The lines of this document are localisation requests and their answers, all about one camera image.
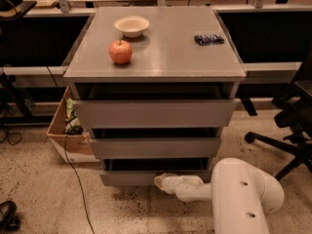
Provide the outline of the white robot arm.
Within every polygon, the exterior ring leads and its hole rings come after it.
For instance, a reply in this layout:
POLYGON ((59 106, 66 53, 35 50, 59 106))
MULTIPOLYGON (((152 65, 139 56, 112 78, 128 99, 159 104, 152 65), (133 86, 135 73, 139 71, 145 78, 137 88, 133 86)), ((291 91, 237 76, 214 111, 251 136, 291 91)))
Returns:
POLYGON ((270 234, 266 216, 281 209, 285 192, 272 175, 236 158, 225 158, 205 183, 196 175, 165 173, 154 178, 182 202, 210 201, 215 234, 270 234))

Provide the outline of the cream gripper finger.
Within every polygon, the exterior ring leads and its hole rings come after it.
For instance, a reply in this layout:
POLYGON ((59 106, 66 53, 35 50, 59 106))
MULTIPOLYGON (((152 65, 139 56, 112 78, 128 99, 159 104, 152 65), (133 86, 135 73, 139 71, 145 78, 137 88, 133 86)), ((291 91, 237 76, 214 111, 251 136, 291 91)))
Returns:
POLYGON ((154 183, 160 190, 164 189, 164 187, 163 187, 163 180, 162 180, 162 178, 160 176, 155 176, 154 177, 154 183))

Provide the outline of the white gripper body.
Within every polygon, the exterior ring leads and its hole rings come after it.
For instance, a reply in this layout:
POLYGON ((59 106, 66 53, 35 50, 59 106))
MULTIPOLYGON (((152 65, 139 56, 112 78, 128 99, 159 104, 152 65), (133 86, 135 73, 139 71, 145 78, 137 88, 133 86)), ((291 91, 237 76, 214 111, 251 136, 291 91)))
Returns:
POLYGON ((161 185, 168 194, 191 195, 203 187, 204 181, 195 175, 164 174, 161 185))

